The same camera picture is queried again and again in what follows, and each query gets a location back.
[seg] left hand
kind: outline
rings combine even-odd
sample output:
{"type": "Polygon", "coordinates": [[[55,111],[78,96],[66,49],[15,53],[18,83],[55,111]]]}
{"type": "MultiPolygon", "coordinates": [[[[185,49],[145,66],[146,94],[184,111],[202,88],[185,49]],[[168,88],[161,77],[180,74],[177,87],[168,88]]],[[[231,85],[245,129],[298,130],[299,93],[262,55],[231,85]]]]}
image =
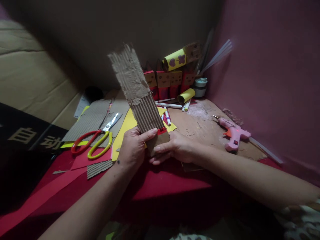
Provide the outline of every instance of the left hand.
{"type": "Polygon", "coordinates": [[[124,133],[119,157],[116,164],[125,165],[138,170],[144,160],[144,143],[157,135],[158,129],[154,128],[141,134],[138,127],[124,133]]]}

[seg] scissor blade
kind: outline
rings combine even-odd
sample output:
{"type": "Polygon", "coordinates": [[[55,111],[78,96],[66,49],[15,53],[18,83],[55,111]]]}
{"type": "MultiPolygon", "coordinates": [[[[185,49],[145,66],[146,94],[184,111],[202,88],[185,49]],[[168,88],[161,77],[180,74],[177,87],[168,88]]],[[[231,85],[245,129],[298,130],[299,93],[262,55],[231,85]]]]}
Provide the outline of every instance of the scissor blade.
{"type": "Polygon", "coordinates": [[[114,118],[113,118],[110,122],[107,123],[107,125],[105,126],[105,128],[103,129],[103,131],[105,131],[105,132],[106,132],[106,131],[109,131],[110,128],[112,128],[112,126],[115,125],[116,122],[121,118],[121,116],[122,116],[122,113],[117,113],[117,114],[114,116],[114,118]]]}

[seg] corrugated cardboard strip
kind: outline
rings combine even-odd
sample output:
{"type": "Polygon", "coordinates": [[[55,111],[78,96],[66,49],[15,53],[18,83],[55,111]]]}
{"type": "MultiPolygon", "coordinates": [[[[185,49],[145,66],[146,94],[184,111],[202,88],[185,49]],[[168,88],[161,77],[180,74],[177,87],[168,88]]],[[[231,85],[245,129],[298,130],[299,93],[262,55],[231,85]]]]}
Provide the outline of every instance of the corrugated cardboard strip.
{"type": "MultiPolygon", "coordinates": [[[[122,90],[120,90],[117,94],[117,97],[115,98],[115,100],[112,102],[112,106],[111,109],[107,115],[107,117],[105,118],[103,124],[101,125],[102,127],[105,127],[107,125],[108,122],[112,121],[113,117],[117,114],[117,113],[122,113],[122,117],[117,121],[117,123],[110,129],[110,131],[112,132],[112,143],[114,142],[114,139],[116,138],[116,136],[118,135],[120,128],[123,124],[124,118],[127,115],[127,112],[129,110],[129,105],[127,103],[127,100],[122,92],[122,90]]],[[[96,144],[97,141],[99,141],[99,139],[102,137],[103,135],[101,134],[92,144],[91,147],[93,145],[96,144]]],[[[106,147],[107,144],[109,142],[109,137],[103,142],[103,144],[100,145],[100,147],[106,147]]]]}
{"type": "Polygon", "coordinates": [[[90,179],[94,177],[95,175],[111,168],[113,166],[113,161],[108,160],[105,162],[100,162],[96,164],[92,164],[90,166],[87,166],[87,179],[90,179]]]}
{"type": "MultiPolygon", "coordinates": [[[[141,132],[164,128],[135,50],[125,44],[121,51],[111,53],[108,57],[141,132]]],[[[154,155],[155,146],[169,140],[170,136],[165,131],[146,142],[151,156],[154,155]]]]}
{"type": "MultiPolygon", "coordinates": [[[[110,103],[110,100],[93,102],[64,136],[62,141],[76,141],[83,134],[100,129],[101,123],[107,115],[110,103]]],[[[91,137],[92,136],[85,138],[84,141],[89,141],[91,137]]]]}

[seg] purple flower drawing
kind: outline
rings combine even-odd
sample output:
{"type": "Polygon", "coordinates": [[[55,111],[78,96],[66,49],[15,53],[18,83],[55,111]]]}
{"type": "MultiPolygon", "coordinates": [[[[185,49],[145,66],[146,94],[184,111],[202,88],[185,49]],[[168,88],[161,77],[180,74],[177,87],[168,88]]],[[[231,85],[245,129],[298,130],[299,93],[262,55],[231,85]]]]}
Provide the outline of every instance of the purple flower drawing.
{"type": "Polygon", "coordinates": [[[186,55],[179,56],[178,58],[179,58],[179,64],[185,63],[185,61],[186,61],[186,60],[185,60],[186,55]]]}
{"type": "Polygon", "coordinates": [[[174,66],[176,65],[176,63],[174,62],[174,58],[172,58],[172,59],[170,60],[169,65],[170,65],[171,67],[174,67],[174,66]]]}

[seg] table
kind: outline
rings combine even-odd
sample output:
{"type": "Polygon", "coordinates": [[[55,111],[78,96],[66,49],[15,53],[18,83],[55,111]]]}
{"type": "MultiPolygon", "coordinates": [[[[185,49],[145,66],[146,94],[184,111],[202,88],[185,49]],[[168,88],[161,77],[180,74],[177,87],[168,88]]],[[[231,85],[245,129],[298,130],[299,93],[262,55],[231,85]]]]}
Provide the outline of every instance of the table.
{"type": "MultiPolygon", "coordinates": [[[[209,100],[199,100],[191,105],[188,112],[169,109],[172,122],[177,130],[188,137],[224,150],[225,132],[212,115],[226,117],[209,100]]],[[[239,145],[240,156],[277,167],[271,159],[249,142],[239,145]]],[[[73,157],[65,151],[54,161],[34,192],[52,181],[57,175],[52,173],[63,166],[71,167],[73,157]]],[[[85,194],[103,173],[87,180],[82,174],[75,181],[49,199],[27,219],[7,232],[3,239],[18,237],[35,239],[45,231],[64,211],[85,194]]],[[[150,165],[147,161],[141,166],[129,184],[113,220],[177,226],[180,223],[194,228],[214,224],[221,216],[239,208],[250,198],[239,193],[222,179],[207,170],[185,172],[181,163],[169,159],[160,166],[150,165]]]]}

